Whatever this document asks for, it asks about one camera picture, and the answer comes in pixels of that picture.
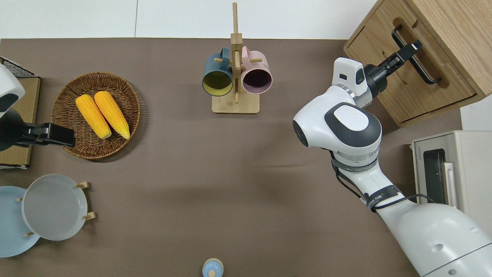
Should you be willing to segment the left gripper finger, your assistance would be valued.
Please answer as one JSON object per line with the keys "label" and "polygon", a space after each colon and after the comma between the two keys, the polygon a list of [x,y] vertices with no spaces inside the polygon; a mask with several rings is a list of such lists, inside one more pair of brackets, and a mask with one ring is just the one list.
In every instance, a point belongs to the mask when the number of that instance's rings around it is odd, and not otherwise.
{"label": "left gripper finger", "polygon": [[75,147],[75,132],[57,124],[49,124],[49,142],[64,147]]}
{"label": "left gripper finger", "polygon": [[28,143],[31,145],[48,145],[47,141],[51,123],[28,124]]}

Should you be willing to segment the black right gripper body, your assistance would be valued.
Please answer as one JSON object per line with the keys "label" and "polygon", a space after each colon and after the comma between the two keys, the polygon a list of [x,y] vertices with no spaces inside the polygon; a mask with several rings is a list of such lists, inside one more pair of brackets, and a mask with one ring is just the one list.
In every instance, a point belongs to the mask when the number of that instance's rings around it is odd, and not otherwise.
{"label": "black right gripper body", "polygon": [[387,77],[404,65],[404,58],[398,53],[390,55],[379,65],[364,65],[364,75],[373,98],[383,92],[388,85]]}

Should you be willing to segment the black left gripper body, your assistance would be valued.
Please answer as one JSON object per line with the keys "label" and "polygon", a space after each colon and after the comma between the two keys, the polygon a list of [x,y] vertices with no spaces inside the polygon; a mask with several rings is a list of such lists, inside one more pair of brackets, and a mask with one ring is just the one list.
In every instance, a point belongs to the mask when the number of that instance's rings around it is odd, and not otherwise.
{"label": "black left gripper body", "polygon": [[22,142],[23,135],[28,132],[29,128],[20,114],[14,109],[9,109],[0,120],[0,150],[5,151],[12,146],[29,147]]}

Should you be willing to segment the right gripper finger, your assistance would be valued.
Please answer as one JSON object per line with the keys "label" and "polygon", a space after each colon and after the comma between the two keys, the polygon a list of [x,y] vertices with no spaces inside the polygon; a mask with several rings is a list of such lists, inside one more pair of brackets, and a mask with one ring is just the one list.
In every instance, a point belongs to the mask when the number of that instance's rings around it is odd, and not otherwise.
{"label": "right gripper finger", "polygon": [[401,59],[410,59],[412,58],[421,48],[423,47],[423,44],[419,41],[416,40],[413,43],[409,43],[407,45],[404,45],[401,47],[401,49],[397,52],[398,56]]}

